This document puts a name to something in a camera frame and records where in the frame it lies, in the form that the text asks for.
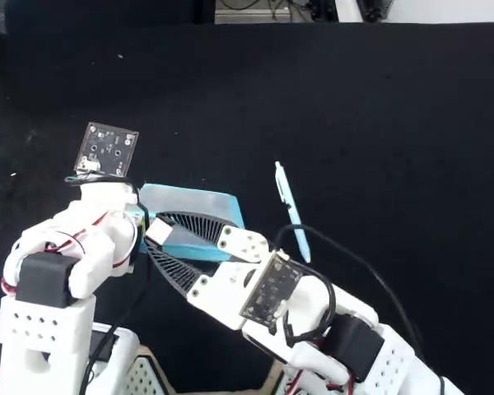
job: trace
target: light blue pen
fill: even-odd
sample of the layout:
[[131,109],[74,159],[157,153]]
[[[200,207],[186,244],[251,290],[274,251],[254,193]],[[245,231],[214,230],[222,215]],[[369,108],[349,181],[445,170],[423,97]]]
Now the light blue pen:
[[[277,167],[277,171],[274,174],[274,179],[277,181],[277,188],[280,193],[282,203],[287,206],[291,223],[293,225],[301,225],[302,222],[300,220],[300,216],[298,215],[298,210],[296,209],[295,199],[293,199],[291,188],[289,188],[289,183],[287,182],[286,172],[282,165],[280,165],[280,162],[276,161],[274,164]],[[305,238],[305,232],[302,229],[295,229],[295,237],[302,257],[307,263],[310,263],[311,251],[310,245],[307,243],[307,239]]]

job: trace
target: white robotic arm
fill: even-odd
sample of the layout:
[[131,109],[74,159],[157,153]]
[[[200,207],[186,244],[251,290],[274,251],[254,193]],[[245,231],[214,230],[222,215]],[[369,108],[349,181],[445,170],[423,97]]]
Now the white robotic arm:
[[[96,298],[108,278],[131,272],[130,255],[140,242],[141,214],[128,214],[137,202],[122,183],[81,186],[82,199],[51,219],[22,232],[4,265],[0,310],[0,395],[77,395],[88,361]],[[88,393],[116,393],[138,339],[119,330],[114,363]]]
[[[168,233],[166,224],[156,220],[147,236],[162,244]],[[321,323],[329,308],[325,283],[284,252],[270,251],[260,234],[224,226],[217,247],[241,262],[223,262],[213,276],[201,275],[186,294],[188,302],[230,329],[241,330],[285,363],[290,374],[298,372],[296,388],[315,395],[333,386],[362,395],[461,394],[390,326],[380,323],[369,305],[332,284],[336,317],[331,328],[315,341],[289,342],[286,316],[295,334]]]

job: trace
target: black table surface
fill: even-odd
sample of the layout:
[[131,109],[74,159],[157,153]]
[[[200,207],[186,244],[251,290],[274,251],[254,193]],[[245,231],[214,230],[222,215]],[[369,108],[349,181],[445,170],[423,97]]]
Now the black table surface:
[[[139,182],[232,193],[269,238],[288,222],[280,160],[303,221],[397,291],[432,369],[494,390],[494,25],[0,37],[0,276],[19,233],[77,198],[62,178],[88,121],[141,133]],[[310,243],[315,267],[406,335],[369,273]],[[98,320],[118,316],[142,272],[101,288]],[[158,274],[127,326],[180,391],[253,388],[271,363]]]

